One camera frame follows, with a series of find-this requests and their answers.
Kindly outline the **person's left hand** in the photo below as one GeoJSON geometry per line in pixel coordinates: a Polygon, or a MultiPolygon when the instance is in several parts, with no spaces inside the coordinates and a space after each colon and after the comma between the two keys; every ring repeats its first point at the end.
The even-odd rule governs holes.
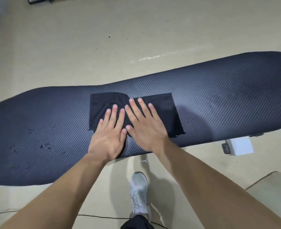
{"type": "Polygon", "coordinates": [[[112,109],[106,110],[103,126],[92,136],[89,144],[88,157],[90,160],[101,164],[106,164],[117,158],[123,149],[121,130],[123,129],[125,110],[120,109],[114,129],[108,128],[111,111],[112,109]]]}

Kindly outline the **white box with label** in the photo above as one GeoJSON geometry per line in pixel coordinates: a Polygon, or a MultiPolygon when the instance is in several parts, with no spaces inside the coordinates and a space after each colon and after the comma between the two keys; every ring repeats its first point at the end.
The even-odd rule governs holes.
{"type": "Polygon", "coordinates": [[[225,140],[225,142],[222,143],[222,149],[224,154],[231,156],[254,153],[249,136],[225,140]]]}

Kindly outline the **person's right forearm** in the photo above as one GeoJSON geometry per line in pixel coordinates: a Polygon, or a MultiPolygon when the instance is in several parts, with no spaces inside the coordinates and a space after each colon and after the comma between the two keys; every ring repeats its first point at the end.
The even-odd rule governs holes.
{"type": "Polygon", "coordinates": [[[205,229],[281,229],[281,218],[238,184],[168,138],[150,146],[205,229]]]}

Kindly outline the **black trouser leg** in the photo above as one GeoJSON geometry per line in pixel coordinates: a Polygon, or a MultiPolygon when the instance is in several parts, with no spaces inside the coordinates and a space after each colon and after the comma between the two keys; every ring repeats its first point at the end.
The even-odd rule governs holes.
{"type": "Polygon", "coordinates": [[[146,217],[135,215],[127,220],[120,229],[155,229],[146,217]]]}

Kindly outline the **person's right hand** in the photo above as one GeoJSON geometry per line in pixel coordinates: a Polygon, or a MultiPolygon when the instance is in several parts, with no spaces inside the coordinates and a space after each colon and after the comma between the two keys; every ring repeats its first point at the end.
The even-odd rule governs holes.
{"type": "MultiPolygon", "coordinates": [[[[130,104],[125,106],[125,111],[129,118],[130,104]]],[[[135,141],[143,150],[153,152],[157,156],[164,153],[165,150],[173,148],[174,144],[169,140],[164,125],[155,125],[149,120],[150,110],[146,113],[146,119],[143,123],[132,124],[132,127],[138,128],[141,132],[139,141],[135,141]]]]}

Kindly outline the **person's left forearm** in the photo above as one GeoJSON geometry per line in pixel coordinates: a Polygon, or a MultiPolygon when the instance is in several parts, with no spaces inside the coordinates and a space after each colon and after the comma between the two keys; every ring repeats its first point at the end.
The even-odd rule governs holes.
{"type": "Polygon", "coordinates": [[[116,155],[86,154],[0,229],[72,229],[89,191],[116,155]]]}

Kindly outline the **white sneaker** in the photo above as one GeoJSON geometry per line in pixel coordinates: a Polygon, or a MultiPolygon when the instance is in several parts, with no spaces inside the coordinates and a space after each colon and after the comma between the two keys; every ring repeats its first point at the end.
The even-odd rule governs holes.
{"type": "Polygon", "coordinates": [[[142,215],[151,222],[152,214],[148,202],[148,181],[142,172],[135,172],[130,180],[130,196],[133,216],[142,215]]]}

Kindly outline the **black cloth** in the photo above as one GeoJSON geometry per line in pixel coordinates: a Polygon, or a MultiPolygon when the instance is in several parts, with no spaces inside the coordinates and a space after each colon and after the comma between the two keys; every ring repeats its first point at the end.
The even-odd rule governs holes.
{"type": "MultiPolygon", "coordinates": [[[[151,103],[154,106],[167,130],[169,138],[175,138],[185,134],[171,93],[144,96],[141,98],[145,104],[151,103]]],[[[96,131],[99,120],[104,118],[106,110],[112,109],[114,104],[118,106],[117,116],[119,116],[120,109],[129,104],[129,99],[127,94],[118,92],[91,94],[89,130],[96,131]]]]}

